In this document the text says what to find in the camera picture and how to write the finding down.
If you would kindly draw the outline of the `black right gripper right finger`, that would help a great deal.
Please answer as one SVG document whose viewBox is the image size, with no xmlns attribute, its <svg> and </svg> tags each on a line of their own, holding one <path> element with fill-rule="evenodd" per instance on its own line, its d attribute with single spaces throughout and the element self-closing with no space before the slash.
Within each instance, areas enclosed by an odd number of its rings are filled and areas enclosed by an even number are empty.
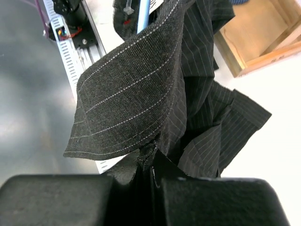
<svg viewBox="0 0 301 226">
<path fill-rule="evenodd" d="M 154 226 L 288 226 L 278 196 L 255 178 L 192 178 L 160 151 L 150 168 Z"/>
</svg>

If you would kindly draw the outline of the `black pinstriped shirt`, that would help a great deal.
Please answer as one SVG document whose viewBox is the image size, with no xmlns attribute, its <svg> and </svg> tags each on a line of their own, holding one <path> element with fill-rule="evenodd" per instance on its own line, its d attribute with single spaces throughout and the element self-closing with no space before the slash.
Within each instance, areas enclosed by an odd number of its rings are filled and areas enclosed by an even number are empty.
<svg viewBox="0 0 301 226">
<path fill-rule="evenodd" d="M 166 0 L 137 33 L 139 2 L 114 3 L 123 43 L 82 73 L 64 157 L 95 161 L 145 147 L 192 177 L 215 178 L 271 117 L 214 80 L 214 35 L 234 17 L 227 0 Z"/>
</svg>

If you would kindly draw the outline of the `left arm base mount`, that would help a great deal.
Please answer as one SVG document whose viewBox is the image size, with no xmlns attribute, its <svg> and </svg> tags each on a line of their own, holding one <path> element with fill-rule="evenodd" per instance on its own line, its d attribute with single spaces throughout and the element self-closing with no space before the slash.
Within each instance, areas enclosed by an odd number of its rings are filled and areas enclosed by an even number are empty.
<svg viewBox="0 0 301 226">
<path fill-rule="evenodd" d="M 75 48 L 89 47 L 95 43 L 87 13 L 81 0 L 53 0 L 55 13 L 63 17 L 64 25 L 55 29 L 59 41 L 71 40 Z"/>
</svg>

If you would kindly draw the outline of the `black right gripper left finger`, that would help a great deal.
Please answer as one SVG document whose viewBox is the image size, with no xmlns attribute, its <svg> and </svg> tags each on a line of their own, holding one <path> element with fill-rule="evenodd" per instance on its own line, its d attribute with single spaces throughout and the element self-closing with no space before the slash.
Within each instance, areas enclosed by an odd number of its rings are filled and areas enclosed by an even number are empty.
<svg viewBox="0 0 301 226">
<path fill-rule="evenodd" d="M 138 152 L 100 175 L 19 175 L 0 189 L 3 226 L 136 226 Z"/>
</svg>

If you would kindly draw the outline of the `blue wire hanger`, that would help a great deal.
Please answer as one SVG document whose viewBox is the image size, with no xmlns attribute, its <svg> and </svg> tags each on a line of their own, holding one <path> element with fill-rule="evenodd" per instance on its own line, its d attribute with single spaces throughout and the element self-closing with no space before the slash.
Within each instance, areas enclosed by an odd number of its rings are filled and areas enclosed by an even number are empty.
<svg viewBox="0 0 301 226">
<path fill-rule="evenodd" d="M 137 33 L 143 31 L 149 23 L 150 0 L 141 0 L 139 5 Z"/>
</svg>

